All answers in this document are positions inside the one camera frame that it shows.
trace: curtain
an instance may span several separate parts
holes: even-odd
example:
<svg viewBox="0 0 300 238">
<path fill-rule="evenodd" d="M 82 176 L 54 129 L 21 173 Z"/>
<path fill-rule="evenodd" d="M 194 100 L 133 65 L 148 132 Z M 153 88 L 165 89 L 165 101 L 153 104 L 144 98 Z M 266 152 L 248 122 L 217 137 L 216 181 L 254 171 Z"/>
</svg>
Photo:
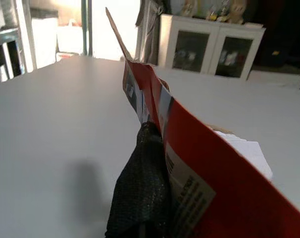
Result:
<svg viewBox="0 0 300 238">
<path fill-rule="evenodd" d="M 140 12 L 137 18 L 136 26 L 146 27 L 145 44 L 142 49 L 141 61 L 157 65 L 160 37 L 160 15 L 162 13 L 171 13 L 169 0 L 149 0 L 146 6 L 146 0 L 141 0 Z"/>
</svg>

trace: printed label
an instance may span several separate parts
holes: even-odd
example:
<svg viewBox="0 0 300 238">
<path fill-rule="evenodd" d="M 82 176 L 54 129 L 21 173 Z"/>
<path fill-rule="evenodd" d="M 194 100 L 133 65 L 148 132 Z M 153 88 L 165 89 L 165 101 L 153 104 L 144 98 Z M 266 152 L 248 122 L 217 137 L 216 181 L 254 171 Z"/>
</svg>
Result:
<svg viewBox="0 0 300 238">
<path fill-rule="evenodd" d="M 142 94 L 142 121 L 141 123 L 147 122 L 147 121 L 151 121 L 150 118 L 150 113 L 148 111 L 147 105 L 146 105 L 146 99 L 145 99 L 145 94 Z"/>
<path fill-rule="evenodd" d="M 165 161 L 174 197 L 171 234 L 186 238 L 209 207 L 216 192 L 166 143 Z"/>
<path fill-rule="evenodd" d="M 140 90 L 138 83 L 128 65 L 125 66 L 126 72 L 126 78 L 124 79 L 125 85 L 124 85 L 124 91 L 126 93 L 126 96 L 131 104 L 131 106 L 136 111 L 139 121 L 142 123 L 144 122 L 144 114 L 147 112 L 144 112 L 147 110 L 147 107 L 145 107 L 144 103 L 144 93 L 142 90 Z"/>
<path fill-rule="evenodd" d="M 169 120 L 170 108 L 171 108 L 173 102 L 174 102 L 174 99 L 172 98 L 169 91 L 164 86 L 162 86 L 161 94 L 160 94 L 160 101 L 159 101 L 159 108 L 158 108 L 158 112 L 157 112 L 158 117 L 159 117 L 162 138 L 164 138 L 165 128 L 166 128 L 167 122 Z"/>
</svg>

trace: white cabinet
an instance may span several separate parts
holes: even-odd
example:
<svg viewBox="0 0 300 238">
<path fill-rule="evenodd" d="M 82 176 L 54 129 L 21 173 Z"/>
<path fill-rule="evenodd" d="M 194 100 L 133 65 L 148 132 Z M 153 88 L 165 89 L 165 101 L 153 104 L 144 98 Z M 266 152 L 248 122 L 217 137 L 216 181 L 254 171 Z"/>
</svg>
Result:
<svg viewBox="0 0 300 238">
<path fill-rule="evenodd" d="M 159 66 L 246 80 L 264 30 L 163 14 Z"/>
</svg>

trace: white table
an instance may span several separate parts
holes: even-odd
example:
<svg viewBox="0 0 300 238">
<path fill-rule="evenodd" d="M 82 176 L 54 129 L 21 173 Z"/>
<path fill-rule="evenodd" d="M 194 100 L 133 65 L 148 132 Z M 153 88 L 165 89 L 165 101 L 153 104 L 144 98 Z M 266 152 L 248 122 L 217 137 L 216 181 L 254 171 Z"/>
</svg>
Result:
<svg viewBox="0 0 300 238">
<path fill-rule="evenodd" d="M 123 68 L 74 57 L 0 84 L 0 238 L 103 237 L 140 127 Z M 258 141 L 273 183 L 300 208 L 300 91 L 157 73 L 201 120 Z"/>
</svg>

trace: glass cabinet door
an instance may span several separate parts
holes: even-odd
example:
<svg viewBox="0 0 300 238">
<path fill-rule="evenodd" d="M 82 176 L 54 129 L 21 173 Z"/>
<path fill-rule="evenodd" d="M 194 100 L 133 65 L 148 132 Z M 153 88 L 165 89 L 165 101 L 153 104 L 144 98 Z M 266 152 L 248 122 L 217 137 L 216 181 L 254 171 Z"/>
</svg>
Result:
<svg viewBox="0 0 300 238">
<path fill-rule="evenodd" d="M 265 29 L 220 27 L 209 74 L 247 80 Z"/>
<path fill-rule="evenodd" d="M 200 72 L 209 34 L 180 30 L 172 68 Z"/>
<path fill-rule="evenodd" d="M 240 78 L 252 41 L 227 36 L 218 60 L 216 75 Z"/>
</svg>

